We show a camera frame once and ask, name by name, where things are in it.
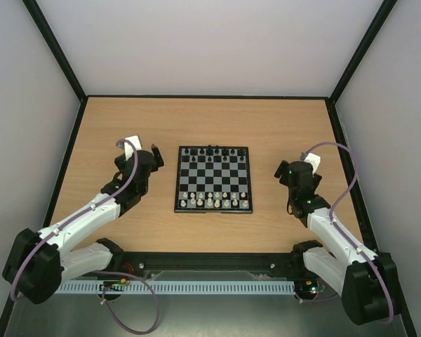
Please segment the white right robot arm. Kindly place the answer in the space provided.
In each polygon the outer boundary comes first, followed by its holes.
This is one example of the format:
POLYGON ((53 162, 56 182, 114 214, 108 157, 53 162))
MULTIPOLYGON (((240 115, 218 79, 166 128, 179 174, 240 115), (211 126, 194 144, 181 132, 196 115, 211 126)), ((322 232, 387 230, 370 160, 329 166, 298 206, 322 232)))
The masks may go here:
POLYGON ((282 161, 274 175, 288 188, 288 213, 319 237, 293 247, 294 271, 320 277, 340 296, 345 313, 357 325, 389 322, 401 314, 403 300, 391 255, 369 249, 338 220, 316 193, 321 176, 313 165, 282 161))

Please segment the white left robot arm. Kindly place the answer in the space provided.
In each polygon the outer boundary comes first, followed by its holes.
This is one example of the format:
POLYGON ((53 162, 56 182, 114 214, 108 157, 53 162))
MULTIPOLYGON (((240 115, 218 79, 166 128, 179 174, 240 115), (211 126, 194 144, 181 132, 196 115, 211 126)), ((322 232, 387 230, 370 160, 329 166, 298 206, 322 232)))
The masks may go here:
POLYGON ((156 145, 142 150, 137 138, 119 140, 117 145, 123 150, 114 160, 118 171, 87 205, 37 232, 25 229, 16 236, 2 273, 11 285, 12 301, 24 296, 40 304, 71 279, 121 269, 123 249, 109 239, 75 247, 137 205, 148 192, 150 174, 164 161, 156 145))

